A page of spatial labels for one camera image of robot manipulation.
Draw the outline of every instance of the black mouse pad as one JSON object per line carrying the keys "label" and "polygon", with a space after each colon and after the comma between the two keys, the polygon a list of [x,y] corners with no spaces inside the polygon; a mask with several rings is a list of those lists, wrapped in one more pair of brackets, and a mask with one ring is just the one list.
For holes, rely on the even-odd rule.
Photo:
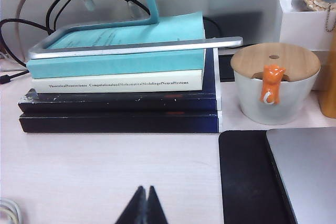
{"label": "black mouse pad", "polygon": [[291,223],[266,145],[266,131],[219,136],[225,224]]}

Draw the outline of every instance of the wooden lid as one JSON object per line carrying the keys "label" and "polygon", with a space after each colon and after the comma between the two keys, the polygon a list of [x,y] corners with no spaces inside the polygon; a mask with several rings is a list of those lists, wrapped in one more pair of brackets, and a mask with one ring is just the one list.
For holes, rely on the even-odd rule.
{"label": "wooden lid", "polygon": [[316,74],[320,60],[306,48],[283,43],[264,43],[245,47],[231,59],[232,68],[248,78],[262,78],[264,65],[285,68],[284,80],[300,81]]}

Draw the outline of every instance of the yellow object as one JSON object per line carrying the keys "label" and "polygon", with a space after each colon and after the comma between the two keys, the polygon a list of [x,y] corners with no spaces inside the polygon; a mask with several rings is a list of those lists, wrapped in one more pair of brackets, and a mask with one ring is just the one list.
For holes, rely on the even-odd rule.
{"label": "yellow object", "polygon": [[319,103],[322,113],[336,118],[336,33],[331,44],[328,62],[322,69],[324,85],[319,92]]}

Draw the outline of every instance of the white box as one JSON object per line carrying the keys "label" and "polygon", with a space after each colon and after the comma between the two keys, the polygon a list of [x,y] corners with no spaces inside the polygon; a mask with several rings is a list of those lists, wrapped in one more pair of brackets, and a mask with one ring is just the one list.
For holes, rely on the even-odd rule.
{"label": "white box", "polygon": [[[275,41],[295,44],[311,51],[329,51],[333,33],[324,29],[327,12],[298,12],[291,0],[278,0]],[[329,27],[336,12],[330,13]]]}

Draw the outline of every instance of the laptop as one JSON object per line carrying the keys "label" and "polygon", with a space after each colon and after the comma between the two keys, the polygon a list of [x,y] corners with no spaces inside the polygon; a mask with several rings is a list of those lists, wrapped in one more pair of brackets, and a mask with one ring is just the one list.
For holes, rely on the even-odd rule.
{"label": "laptop", "polygon": [[336,223],[336,127],[267,132],[294,222]]}

